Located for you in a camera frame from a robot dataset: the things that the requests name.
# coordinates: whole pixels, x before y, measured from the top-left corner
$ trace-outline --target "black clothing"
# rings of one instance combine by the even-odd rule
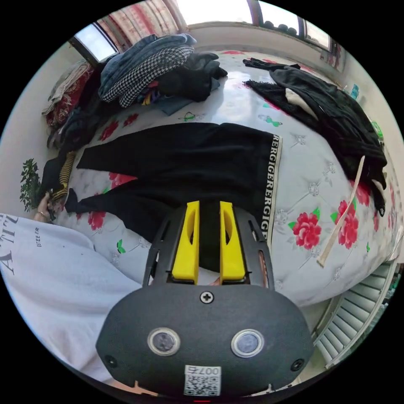
[[[265,63],[255,60],[253,62],[254,64],[260,62],[259,65]],[[267,63],[267,65],[269,74],[276,84],[258,83],[251,80],[246,84],[265,99],[323,136],[342,165],[348,179],[355,179],[359,161],[362,156],[365,156],[361,181],[372,189],[375,207],[383,216],[384,198],[372,180],[381,183],[383,189],[386,188],[382,170],[387,164],[387,160],[377,134],[360,105],[335,85],[326,83],[307,72],[288,65],[272,63]],[[286,88],[297,93],[319,120],[316,121],[300,107],[291,105],[285,96]]]
[[[152,242],[168,213],[199,200],[203,222],[200,265],[219,271],[219,227],[207,223],[218,223],[219,201],[232,202],[259,223],[263,221],[266,196],[271,196],[274,186],[271,183],[268,188],[268,165],[273,174],[274,158],[280,158],[278,140],[278,136],[245,126],[201,122],[125,135],[86,149],[77,168],[138,179],[81,201],[70,189],[65,208],[69,213],[112,213]]]
[[[100,64],[84,85],[79,101],[70,113],[61,133],[61,148],[58,156],[45,163],[38,198],[41,200],[46,192],[60,191],[59,174],[66,161],[68,152],[77,151],[88,144],[97,128],[111,116],[122,110],[118,102],[106,103],[98,96],[101,71],[107,61]]]
[[[184,65],[158,78],[158,90],[165,96],[181,96],[196,102],[205,101],[212,90],[212,78],[227,76],[219,67],[218,55],[200,52],[190,55]]]
[[[244,59],[243,63],[247,67],[255,67],[256,69],[268,70],[269,72],[273,72],[277,69],[283,69],[285,66],[288,66],[287,64],[282,64],[282,63],[264,62],[260,59],[255,59],[255,58]],[[290,67],[294,67],[295,69],[300,69],[300,66],[298,64],[292,64],[292,65],[290,65]]]

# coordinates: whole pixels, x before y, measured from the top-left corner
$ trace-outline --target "red flower print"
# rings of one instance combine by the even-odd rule
[[[307,70],[308,72],[312,72],[312,71],[313,71],[313,69],[311,69],[310,67],[305,66],[304,64],[301,64],[301,65],[300,65],[300,68],[303,69],[303,70]]]
[[[238,50],[226,50],[226,51],[224,51],[224,52],[222,52],[222,55],[244,55],[245,53],[244,52],[240,52],[240,51],[238,51]]]
[[[88,224],[91,226],[91,230],[100,229],[104,224],[105,212],[91,212],[88,215]]]
[[[115,131],[115,129],[117,129],[119,126],[119,122],[118,121],[114,121],[111,124],[109,124],[102,132],[100,139],[102,142],[106,139],[108,139]]]
[[[393,207],[395,207],[396,201],[395,201],[395,199],[394,199],[394,188],[393,188],[393,184],[392,184],[392,183],[390,183],[390,196],[391,196],[391,205],[392,205]]]
[[[129,181],[137,180],[137,177],[130,175],[109,173],[109,179],[112,181],[111,188],[114,189],[119,185],[126,184]]]
[[[296,245],[311,250],[320,241],[321,227],[317,224],[318,218],[315,214],[309,215],[304,212],[298,217],[293,226],[293,234],[296,236]]]
[[[338,208],[338,216],[335,219],[335,224],[338,223],[341,216],[347,208],[346,201],[342,201]],[[338,242],[345,245],[347,249],[352,247],[352,244],[358,239],[359,220],[355,217],[355,207],[353,204],[349,205],[348,213],[345,217],[344,223],[338,233]]]
[[[349,181],[351,186],[353,187],[355,181]],[[361,205],[369,206],[370,202],[370,188],[364,184],[359,183],[358,188],[356,189],[356,197],[358,198],[358,202]]]
[[[129,116],[126,118],[125,122],[123,123],[123,126],[125,127],[125,126],[128,126],[128,125],[130,125],[131,123],[135,122],[135,121],[137,120],[138,116],[139,116],[139,114],[129,115]]]
[[[377,215],[377,211],[375,212],[375,215],[373,216],[373,226],[375,228],[375,231],[379,230],[379,216]]]

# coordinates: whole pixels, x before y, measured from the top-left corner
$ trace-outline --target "qr code sticker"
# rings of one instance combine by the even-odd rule
[[[221,368],[190,366],[185,367],[185,396],[212,397],[220,395]]]

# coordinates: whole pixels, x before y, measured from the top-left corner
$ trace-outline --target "houndstooth jacket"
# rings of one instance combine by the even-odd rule
[[[188,45],[157,52],[116,82],[102,97],[103,101],[111,102],[119,97],[119,104],[123,108],[130,106],[149,83],[182,66],[193,52],[194,48]]]

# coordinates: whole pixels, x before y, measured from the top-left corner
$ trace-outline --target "black jacket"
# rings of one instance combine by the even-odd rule
[[[372,180],[381,183],[383,189],[386,188],[382,170],[387,160],[371,122],[357,101],[335,85],[294,66],[272,63],[265,65],[265,62],[255,59],[245,61],[245,64],[269,71],[276,84],[251,80],[246,84],[323,136],[331,146],[348,179],[355,179],[360,159],[365,156],[361,182],[372,189],[375,207],[383,216],[384,198]],[[319,120],[316,121],[300,107],[291,105],[285,96],[286,88],[297,93]]]

